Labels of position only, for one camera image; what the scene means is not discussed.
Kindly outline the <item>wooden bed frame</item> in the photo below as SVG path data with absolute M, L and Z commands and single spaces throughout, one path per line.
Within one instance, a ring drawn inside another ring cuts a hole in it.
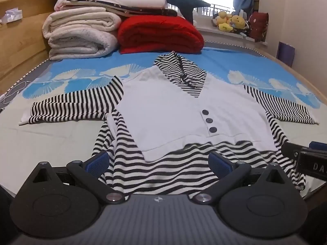
M 43 37 L 41 31 L 46 18 L 51 13 L 53 13 L 54 11 L 53 7 L 56 1 L 57 0 L 1 0 L 1 12 L 5 12 L 6 10 L 15 7 L 18 7 L 23 12 L 23 18 L 21 20 L 15 21 L 13 23 L 4 24 L 1 26 L 1 93 L 2 94 L 6 95 L 6 93 L 12 87 L 14 87 L 18 82 L 21 81 L 21 79 L 27 76 L 30 72 L 32 72 L 37 66 L 43 64 L 46 61 L 58 62 L 58 61 L 49 60 L 48 58 L 49 45 L 47 40 Z M 169 54 L 171 52 L 168 51 L 155 52 L 157 54 L 156 58 L 160 55 Z M 183 54 L 183 53 L 177 53 L 177 54 L 187 59 L 188 54 Z M 100 119 L 82 119 L 82 120 L 72 120 L 72 121 L 73 122 L 101 121 L 102 122 L 101 126 L 103 125 L 103 121 Z M 68 122 L 70 121 L 41 122 L 41 123 L 24 124 L 24 125 L 21 125 L 19 122 L 19 125 L 20 126 L 39 125 L 42 123 L 58 124 L 58 123 L 68 123 Z M 286 142 L 293 143 L 288 137 Z M 86 160 L 88 160 L 89 158 L 95 155 L 97 154 L 94 154 L 92 149 L 90 157 L 88 157 Z M 312 177 L 308 175 L 305 175 L 305 177 L 306 177 L 305 188 L 298 191 L 300 192 L 302 197 L 307 198 L 317 189 L 317 186 L 314 185 L 314 179 Z M 168 194 L 148 194 L 148 195 L 168 195 Z

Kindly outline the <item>black white striped hooded top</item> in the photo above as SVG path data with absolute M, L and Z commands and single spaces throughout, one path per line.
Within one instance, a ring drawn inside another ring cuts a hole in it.
M 247 85 L 217 79 L 176 52 L 90 89 L 35 102 L 20 124 L 103 121 L 93 149 L 108 167 L 98 179 L 124 194 L 193 195 L 217 181 L 210 153 L 254 168 L 277 163 L 295 188 L 306 177 L 282 155 L 279 121 L 314 125 L 309 110 Z

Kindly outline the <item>white folded quilt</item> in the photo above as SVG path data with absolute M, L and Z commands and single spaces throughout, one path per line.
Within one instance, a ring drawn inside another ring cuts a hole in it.
M 102 7 L 81 7 L 50 14 L 42 34 L 49 60 L 100 58 L 118 48 L 121 18 Z

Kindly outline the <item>dark red patterned cushion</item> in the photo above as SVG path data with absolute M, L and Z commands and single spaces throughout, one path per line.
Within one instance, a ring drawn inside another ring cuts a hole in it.
M 254 11 L 249 18 L 249 24 L 251 28 L 249 36 L 255 42 L 265 41 L 269 24 L 269 14 Z

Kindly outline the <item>red folded blanket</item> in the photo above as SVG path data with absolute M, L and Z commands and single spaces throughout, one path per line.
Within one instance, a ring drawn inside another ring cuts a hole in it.
M 198 54 L 204 47 L 201 33 L 182 17 L 134 16 L 118 29 L 121 54 L 175 51 Z

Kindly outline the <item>blue white patterned bedsheet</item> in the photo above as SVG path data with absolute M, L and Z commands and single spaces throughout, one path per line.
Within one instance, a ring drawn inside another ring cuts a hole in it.
M 63 166 L 73 159 L 90 157 L 101 121 L 42 123 L 20 126 L 32 103 L 72 91 L 101 87 L 113 76 L 126 78 L 153 64 L 155 52 L 120 54 L 98 59 L 46 61 L 12 87 L 1 101 L 1 185 L 18 192 L 40 161 Z M 281 122 L 286 136 L 296 144 L 326 142 L 326 105 L 302 79 L 276 61 L 241 47 L 209 43 L 200 54 L 188 54 L 216 78 L 246 84 L 261 91 L 305 105 L 316 125 Z

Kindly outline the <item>yellow plush toys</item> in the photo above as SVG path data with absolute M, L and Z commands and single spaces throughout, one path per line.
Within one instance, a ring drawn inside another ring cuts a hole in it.
M 213 15 L 212 23 L 221 32 L 244 34 L 247 36 L 250 31 L 250 25 L 243 17 L 239 15 L 228 14 L 220 11 Z

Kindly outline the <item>crumpled tissue on headboard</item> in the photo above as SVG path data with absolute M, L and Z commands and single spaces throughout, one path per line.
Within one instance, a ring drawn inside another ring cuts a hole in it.
M 22 10 L 18 7 L 9 9 L 5 12 L 4 16 L 1 18 L 2 24 L 12 23 L 23 18 Z

